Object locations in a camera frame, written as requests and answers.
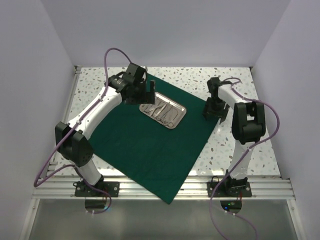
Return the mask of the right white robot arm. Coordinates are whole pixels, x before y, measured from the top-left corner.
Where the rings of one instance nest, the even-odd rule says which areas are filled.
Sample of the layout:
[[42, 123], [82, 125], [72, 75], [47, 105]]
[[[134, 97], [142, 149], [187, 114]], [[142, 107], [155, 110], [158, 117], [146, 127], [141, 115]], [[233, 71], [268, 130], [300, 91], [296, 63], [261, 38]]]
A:
[[226, 171], [223, 192], [227, 196], [235, 196], [248, 181], [248, 167], [251, 160], [249, 147], [258, 143], [266, 133], [265, 108], [262, 103], [246, 98], [233, 86], [240, 82], [231, 77], [221, 81], [212, 77], [207, 81], [210, 97], [207, 98], [202, 115], [206, 120], [210, 117], [224, 122], [229, 109], [233, 110], [231, 133], [235, 139], [232, 162]]

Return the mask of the steel fine-point tweezers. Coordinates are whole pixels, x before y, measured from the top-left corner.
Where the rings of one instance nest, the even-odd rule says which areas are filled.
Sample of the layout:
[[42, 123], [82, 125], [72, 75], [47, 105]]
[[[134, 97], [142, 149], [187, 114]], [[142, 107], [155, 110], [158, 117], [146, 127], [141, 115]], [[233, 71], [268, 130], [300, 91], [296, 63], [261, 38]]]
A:
[[150, 117], [157, 117], [166, 107], [170, 105], [170, 102], [161, 102], [160, 104], [151, 108]]

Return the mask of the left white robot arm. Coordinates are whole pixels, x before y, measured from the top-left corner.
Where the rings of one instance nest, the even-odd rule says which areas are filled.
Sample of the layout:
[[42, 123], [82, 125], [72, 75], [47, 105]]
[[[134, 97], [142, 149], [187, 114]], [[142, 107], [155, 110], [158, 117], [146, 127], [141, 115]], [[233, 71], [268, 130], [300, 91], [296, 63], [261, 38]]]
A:
[[75, 166], [87, 182], [86, 190], [92, 196], [103, 193], [102, 175], [93, 162], [94, 149], [89, 140], [102, 120], [121, 103], [127, 105], [153, 104], [155, 81], [147, 83], [147, 70], [130, 63], [125, 71], [106, 78], [97, 96], [68, 123], [55, 126], [57, 151]]

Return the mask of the steel blunt tweezers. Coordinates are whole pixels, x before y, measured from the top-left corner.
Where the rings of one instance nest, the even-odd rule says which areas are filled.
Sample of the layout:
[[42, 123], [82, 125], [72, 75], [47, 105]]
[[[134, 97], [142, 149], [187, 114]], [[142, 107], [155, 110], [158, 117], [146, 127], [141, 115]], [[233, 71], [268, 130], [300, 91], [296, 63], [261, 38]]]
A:
[[150, 116], [152, 116], [153, 113], [155, 112], [156, 108], [157, 108], [156, 104], [150, 104], [148, 107], [146, 107], [143, 110], [143, 113], [146, 113], [146, 114], [149, 114]]

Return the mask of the green surgical cloth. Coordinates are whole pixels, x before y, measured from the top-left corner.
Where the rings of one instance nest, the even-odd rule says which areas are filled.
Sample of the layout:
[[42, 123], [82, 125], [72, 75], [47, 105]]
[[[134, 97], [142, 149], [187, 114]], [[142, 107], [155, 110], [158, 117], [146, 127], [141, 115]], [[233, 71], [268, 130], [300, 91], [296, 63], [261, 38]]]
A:
[[219, 119], [204, 117], [206, 102], [153, 75], [155, 90], [186, 108], [169, 129], [137, 105], [120, 104], [97, 126], [89, 143], [94, 154], [170, 204], [189, 175]]

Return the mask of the steel instrument tray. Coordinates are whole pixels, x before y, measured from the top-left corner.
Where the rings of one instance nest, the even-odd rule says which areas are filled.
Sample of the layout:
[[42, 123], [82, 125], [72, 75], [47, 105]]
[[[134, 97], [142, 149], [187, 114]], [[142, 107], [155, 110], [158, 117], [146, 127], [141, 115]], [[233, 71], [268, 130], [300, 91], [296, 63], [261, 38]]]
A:
[[[186, 115], [187, 109], [184, 106], [182, 106], [181, 104], [177, 103], [176, 101], [168, 98], [167, 96], [165, 96], [159, 92], [156, 92], [154, 105], [159, 105], [160, 103], [163, 103], [163, 102], [170, 102], [170, 105], [167, 106], [158, 116], [163, 115], [170, 108], [170, 106], [173, 106], [175, 108], [175, 111], [173, 112], [173, 116], [172, 116], [173, 117], [173, 127], [169, 127], [169, 126], [164, 126], [164, 127], [166, 127], [167, 129], [171, 129], [171, 130], [175, 129], [178, 126], [178, 124], [181, 122], [181, 120], [184, 118], [184, 116]], [[139, 106], [140, 112], [143, 113], [144, 109], [147, 108], [149, 105], [150, 104], [141, 104]], [[160, 122], [158, 122], [156, 120], [155, 117], [150, 116], [147, 113], [143, 113], [143, 114], [145, 114], [147, 117], [151, 118], [152, 120], [156, 121], [157, 123], [161, 124]]]

